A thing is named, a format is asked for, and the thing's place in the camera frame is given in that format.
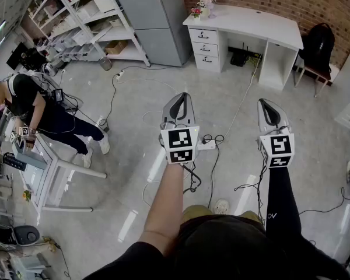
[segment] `black backpack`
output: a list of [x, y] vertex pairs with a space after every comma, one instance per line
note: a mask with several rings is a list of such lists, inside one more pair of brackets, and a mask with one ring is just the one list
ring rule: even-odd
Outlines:
[[304, 59], [305, 65], [319, 71], [330, 71], [329, 61], [334, 46], [331, 27], [326, 23], [318, 24], [302, 39], [303, 50], [299, 51], [299, 55]]

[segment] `plug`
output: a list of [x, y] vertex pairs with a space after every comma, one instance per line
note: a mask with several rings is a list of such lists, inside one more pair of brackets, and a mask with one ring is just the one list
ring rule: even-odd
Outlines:
[[117, 74], [117, 80], [119, 80], [124, 74], [124, 70], [122, 69], [118, 74]]

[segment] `hand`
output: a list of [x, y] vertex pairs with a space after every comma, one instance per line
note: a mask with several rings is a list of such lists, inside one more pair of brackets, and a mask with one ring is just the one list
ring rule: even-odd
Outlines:
[[24, 140], [26, 143], [25, 147], [33, 149], [35, 141], [36, 141], [36, 136], [33, 134], [29, 134], [24, 138]]

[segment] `black pants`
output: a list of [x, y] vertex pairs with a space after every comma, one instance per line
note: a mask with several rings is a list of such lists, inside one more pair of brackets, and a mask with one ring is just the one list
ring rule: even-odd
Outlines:
[[309, 274], [329, 279], [349, 279], [341, 264], [325, 255], [302, 236], [301, 221], [288, 168], [272, 168], [269, 177], [267, 237], [281, 246], [299, 266], [306, 267], [306, 272]]
[[75, 135], [91, 136], [95, 141], [100, 141], [104, 137], [99, 128], [78, 117], [73, 117], [72, 114], [68, 114], [63, 107], [58, 105], [48, 108], [44, 112], [38, 131], [53, 140], [75, 148], [78, 153], [83, 155], [88, 153], [87, 146]]

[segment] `fridge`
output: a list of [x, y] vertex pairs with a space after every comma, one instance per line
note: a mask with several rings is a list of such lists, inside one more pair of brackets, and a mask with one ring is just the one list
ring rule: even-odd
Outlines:
[[184, 0], [119, 0], [149, 61], [182, 66], [192, 53]]

